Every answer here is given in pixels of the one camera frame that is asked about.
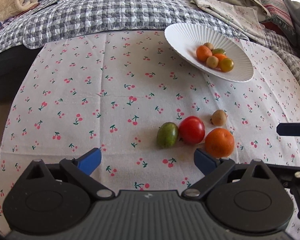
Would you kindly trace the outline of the yellow-orange tomato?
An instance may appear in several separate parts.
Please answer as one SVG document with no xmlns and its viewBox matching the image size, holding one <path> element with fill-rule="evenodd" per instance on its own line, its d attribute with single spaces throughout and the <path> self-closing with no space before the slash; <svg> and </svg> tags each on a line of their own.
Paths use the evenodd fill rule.
<svg viewBox="0 0 300 240">
<path fill-rule="evenodd" d="M 219 62 L 219 68 L 224 73 L 230 72 L 234 68 L 234 62 L 230 58 L 224 58 Z"/>
</svg>

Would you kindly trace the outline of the brown kiwi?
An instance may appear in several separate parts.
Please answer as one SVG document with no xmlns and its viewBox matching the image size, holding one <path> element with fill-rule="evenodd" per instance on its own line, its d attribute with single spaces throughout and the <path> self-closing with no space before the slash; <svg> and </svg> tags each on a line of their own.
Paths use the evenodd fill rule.
<svg viewBox="0 0 300 240">
<path fill-rule="evenodd" d="M 211 44 L 210 42 L 204 43 L 204 46 L 206 46 L 206 47 L 209 48 L 210 50 L 214 50 L 214 45 Z"/>
<path fill-rule="evenodd" d="M 211 122 L 215 126 L 223 126 L 227 121 L 227 115 L 225 111 L 218 109 L 211 116 Z"/>
<path fill-rule="evenodd" d="M 218 64 L 219 64 L 219 59 L 215 56 L 210 56 L 206 60 L 206 65 L 211 69 L 217 68 Z"/>
</svg>

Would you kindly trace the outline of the orange tomato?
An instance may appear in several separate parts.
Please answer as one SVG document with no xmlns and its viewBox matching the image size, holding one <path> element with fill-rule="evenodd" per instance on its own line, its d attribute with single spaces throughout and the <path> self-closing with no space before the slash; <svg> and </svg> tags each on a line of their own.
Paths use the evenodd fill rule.
<svg viewBox="0 0 300 240">
<path fill-rule="evenodd" d="M 214 57 L 216 57 L 216 58 L 218 59 L 217 68 L 219 68 L 219 67 L 220 67 L 220 63 L 221 63 L 221 61 L 222 61 L 223 59 L 226 59 L 226 58 L 227 58 L 227 56 L 226 56 L 226 55 L 224 55 L 224 54 L 221 54 L 221 53 L 214 54 L 213 56 L 214 56 Z"/>
</svg>

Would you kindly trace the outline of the small orange mandarin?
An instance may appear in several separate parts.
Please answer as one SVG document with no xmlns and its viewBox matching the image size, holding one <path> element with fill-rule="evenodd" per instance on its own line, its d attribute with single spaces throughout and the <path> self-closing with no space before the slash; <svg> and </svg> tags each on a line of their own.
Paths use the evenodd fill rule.
<svg viewBox="0 0 300 240">
<path fill-rule="evenodd" d="M 207 58 L 212 56 L 212 51 L 206 46 L 199 46 L 196 50 L 197 59 L 200 62 L 206 62 Z"/>
</svg>

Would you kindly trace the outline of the round green tomato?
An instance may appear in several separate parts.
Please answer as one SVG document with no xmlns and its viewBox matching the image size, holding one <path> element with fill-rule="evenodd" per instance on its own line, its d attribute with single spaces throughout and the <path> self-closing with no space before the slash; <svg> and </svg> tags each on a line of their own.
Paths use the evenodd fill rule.
<svg viewBox="0 0 300 240">
<path fill-rule="evenodd" d="M 215 54 L 226 55 L 226 51 L 222 48 L 216 48 L 216 49 L 212 50 L 212 54 L 213 55 L 215 55 Z"/>
</svg>

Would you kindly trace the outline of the large orange mandarin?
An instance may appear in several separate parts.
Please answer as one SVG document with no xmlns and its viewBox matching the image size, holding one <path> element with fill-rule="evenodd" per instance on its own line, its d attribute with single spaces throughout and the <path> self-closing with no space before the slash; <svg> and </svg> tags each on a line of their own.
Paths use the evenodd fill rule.
<svg viewBox="0 0 300 240">
<path fill-rule="evenodd" d="M 234 136 L 224 128 L 215 128 L 205 138 L 205 151 L 214 158 L 228 157 L 235 148 Z"/>
</svg>

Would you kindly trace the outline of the red tomato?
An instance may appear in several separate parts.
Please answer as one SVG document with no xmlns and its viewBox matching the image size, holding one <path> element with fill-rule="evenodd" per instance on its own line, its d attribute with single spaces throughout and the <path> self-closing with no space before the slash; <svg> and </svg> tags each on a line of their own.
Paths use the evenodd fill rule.
<svg viewBox="0 0 300 240">
<path fill-rule="evenodd" d="M 180 123 L 179 135 L 186 144 L 199 144 L 205 137 L 205 125 L 200 118 L 189 116 Z"/>
</svg>

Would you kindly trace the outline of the oval green tomato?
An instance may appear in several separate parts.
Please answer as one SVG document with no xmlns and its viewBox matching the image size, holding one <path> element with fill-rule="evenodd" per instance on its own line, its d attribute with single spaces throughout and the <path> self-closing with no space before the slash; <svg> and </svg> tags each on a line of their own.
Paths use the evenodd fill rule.
<svg viewBox="0 0 300 240">
<path fill-rule="evenodd" d="M 178 126 L 173 122 L 166 122 L 157 132 L 157 145 L 161 148 L 172 147 L 177 142 L 178 136 Z"/>
</svg>

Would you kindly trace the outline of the grey knitted throw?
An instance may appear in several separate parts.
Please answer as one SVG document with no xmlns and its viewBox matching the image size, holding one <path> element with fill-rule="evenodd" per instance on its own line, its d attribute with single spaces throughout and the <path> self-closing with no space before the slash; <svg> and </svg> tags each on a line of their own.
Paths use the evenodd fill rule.
<svg viewBox="0 0 300 240">
<path fill-rule="evenodd" d="M 288 40 L 272 30 L 264 29 L 266 47 L 275 52 L 287 65 L 300 85 L 300 55 L 293 49 Z"/>
</svg>

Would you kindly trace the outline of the cherry print tablecloth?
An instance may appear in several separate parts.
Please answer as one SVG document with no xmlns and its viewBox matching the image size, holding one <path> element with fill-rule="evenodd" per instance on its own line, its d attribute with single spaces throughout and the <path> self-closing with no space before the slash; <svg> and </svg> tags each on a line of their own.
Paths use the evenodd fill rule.
<svg viewBox="0 0 300 240">
<path fill-rule="evenodd" d="M 46 44 L 19 88 L 0 147 L 0 232 L 9 227 L 2 203 L 34 159 L 58 163 L 102 150 L 93 178 L 117 191 L 183 191 L 202 174 L 194 148 L 159 149 L 157 131 L 188 116 L 213 129 L 225 111 L 234 136 L 231 158 L 300 166 L 300 138 L 281 137 L 280 122 L 300 121 L 300 86 L 273 51 L 236 40 L 254 67 L 247 83 L 232 83 L 194 68 L 159 31 L 94 34 Z"/>
</svg>

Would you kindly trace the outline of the floral beige cloth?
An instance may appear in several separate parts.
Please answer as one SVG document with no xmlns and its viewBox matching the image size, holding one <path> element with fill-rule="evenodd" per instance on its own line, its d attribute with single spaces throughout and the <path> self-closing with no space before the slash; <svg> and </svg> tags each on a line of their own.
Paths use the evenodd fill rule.
<svg viewBox="0 0 300 240">
<path fill-rule="evenodd" d="M 259 24 L 257 11 L 251 7 L 232 5 L 218 0 L 190 0 L 202 11 L 232 26 L 251 40 L 266 44 L 266 36 Z"/>
</svg>

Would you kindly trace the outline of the striped patterned pillow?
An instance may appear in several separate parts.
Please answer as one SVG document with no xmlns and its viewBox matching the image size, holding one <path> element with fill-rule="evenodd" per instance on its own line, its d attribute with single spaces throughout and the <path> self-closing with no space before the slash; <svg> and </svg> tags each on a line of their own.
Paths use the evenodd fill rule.
<svg viewBox="0 0 300 240">
<path fill-rule="evenodd" d="M 283 0 L 260 0 L 261 4 L 269 11 L 268 17 L 262 24 L 277 34 L 295 35 L 295 28 L 290 18 L 289 11 Z"/>
</svg>

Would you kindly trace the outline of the white ribbed plate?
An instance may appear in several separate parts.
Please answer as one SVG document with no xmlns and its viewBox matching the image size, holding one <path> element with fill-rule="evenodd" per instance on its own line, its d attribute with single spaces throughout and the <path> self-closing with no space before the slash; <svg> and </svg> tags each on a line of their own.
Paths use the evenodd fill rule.
<svg viewBox="0 0 300 240">
<path fill-rule="evenodd" d="M 210 28 L 176 23 L 167 27 L 164 34 L 179 56 L 204 72 L 232 82 L 253 78 L 253 65 L 243 49 Z"/>
</svg>

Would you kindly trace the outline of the grey checkered blanket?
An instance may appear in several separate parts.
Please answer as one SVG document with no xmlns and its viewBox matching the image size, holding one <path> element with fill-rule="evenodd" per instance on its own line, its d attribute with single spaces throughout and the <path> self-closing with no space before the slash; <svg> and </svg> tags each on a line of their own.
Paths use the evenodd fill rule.
<svg viewBox="0 0 300 240">
<path fill-rule="evenodd" d="M 102 31 L 164 30 L 175 23 L 199 24 L 230 38 L 247 39 L 187 0 L 42 0 L 0 31 L 0 53 Z"/>
</svg>

